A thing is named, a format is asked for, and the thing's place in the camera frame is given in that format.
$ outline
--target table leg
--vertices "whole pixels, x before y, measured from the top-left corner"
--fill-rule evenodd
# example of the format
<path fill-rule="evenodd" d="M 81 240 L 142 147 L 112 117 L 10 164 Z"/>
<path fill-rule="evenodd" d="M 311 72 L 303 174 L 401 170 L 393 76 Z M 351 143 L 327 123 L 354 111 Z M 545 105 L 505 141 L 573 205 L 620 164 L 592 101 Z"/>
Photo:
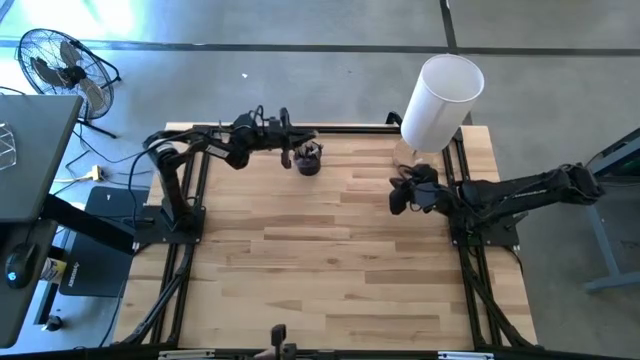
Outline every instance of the table leg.
<path fill-rule="evenodd" d="M 97 242 L 112 249 L 133 255 L 133 235 L 75 208 L 56 196 L 47 195 L 41 216 L 55 220 L 62 226 L 90 236 Z"/>

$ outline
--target fan grille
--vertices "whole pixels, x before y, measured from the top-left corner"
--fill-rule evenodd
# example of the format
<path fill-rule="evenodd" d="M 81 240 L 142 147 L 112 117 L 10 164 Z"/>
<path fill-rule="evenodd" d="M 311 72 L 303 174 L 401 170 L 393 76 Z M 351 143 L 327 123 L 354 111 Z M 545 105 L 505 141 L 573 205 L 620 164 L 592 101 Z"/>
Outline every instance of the fan grille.
<path fill-rule="evenodd" d="M 71 36 L 61 33 L 55 30 L 48 29 L 33 29 L 28 31 L 20 39 L 18 45 L 18 62 L 22 68 L 22 72 L 27 77 L 27 80 L 33 86 L 33 88 L 40 94 L 47 95 L 80 95 L 84 99 L 82 108 L 80 109 L 81 116 L 85 115 L 88 107 L 87 95 L 82 91 L 80 86 L 76 85 L 69 89 L 61 86 L 52 86 L 51 84 L 43 81 L 38 73 L 31 66 L 31 58 L 41 58 L 52 69 L 64 69 L 67 65 L 60 57 L 60 43 L 67 41 L 70 44 L 75 44 L 76 39 Z M 102 65 L 102 62 L 85 51 L 83 47 L 74 46 L 76 51 L 82 56 L 82 60 L 77 62 L 85 73 L 87 78 L 96 83 L 102 88 L 105 97 L 105 106 L 100 109 L 91 109 L 89 107 L 88 118 L 97 119 L 104 116 L 109 111 L 111 104 L 113 103 L 113 86 L 106 84 L 111 82 L 109 73 Z"/>

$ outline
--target computer mouse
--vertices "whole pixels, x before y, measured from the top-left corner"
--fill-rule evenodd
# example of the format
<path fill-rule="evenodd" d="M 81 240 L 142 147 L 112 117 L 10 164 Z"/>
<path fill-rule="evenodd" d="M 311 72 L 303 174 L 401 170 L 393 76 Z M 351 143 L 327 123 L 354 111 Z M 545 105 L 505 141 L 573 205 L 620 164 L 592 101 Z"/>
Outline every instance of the computer mouse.
<path fill-rule="evenodd" d="M 36 244 L 21 243 L 16 245 L 4 267 L 7 285 L 12 289 L 22 289 L 33 277 L 34 263 L 37 254 Z"/>

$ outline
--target white cylinder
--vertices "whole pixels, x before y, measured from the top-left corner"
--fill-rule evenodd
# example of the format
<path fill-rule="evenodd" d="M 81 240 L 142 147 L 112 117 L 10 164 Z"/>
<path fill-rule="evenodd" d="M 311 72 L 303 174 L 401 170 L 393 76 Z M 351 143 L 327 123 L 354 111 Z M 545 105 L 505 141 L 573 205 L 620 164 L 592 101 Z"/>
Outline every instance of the white cylinder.
<path fill-rule="evenodd" d="M 437 55 L 422 66 L 400 127 L 413 149 L 444 149 L 484 89 L 482 71 L 457 55 Z"/>

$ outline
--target black desk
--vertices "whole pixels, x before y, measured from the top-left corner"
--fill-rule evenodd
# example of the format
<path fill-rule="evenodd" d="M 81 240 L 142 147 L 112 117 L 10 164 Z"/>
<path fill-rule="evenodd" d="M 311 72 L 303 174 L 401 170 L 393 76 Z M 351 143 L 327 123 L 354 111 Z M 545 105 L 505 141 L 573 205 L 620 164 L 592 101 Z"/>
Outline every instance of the black desk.
<path fill-rule="evenodd" d="M 0 226 L 8 234 L 0 239 L 3 277 L 7 256 L 16 243 L 24 241 L 26 233 L 20 234 L 25 228 L 34 226 L 30 241 L 41 245 L 34 278 L 27 287 L 15 290 L 1 281 L 0 347 L 12 346 L 17 339 L 58 224 L 133 254 L 131 234 L 49 194 L 81 106 L 80 96 L 0 96 L 0 121 L 11 126 L 17 152 L 16 165 L 0 171 Z M 45 302 L 52 304 L 57 290 L 51 286 Z"/>

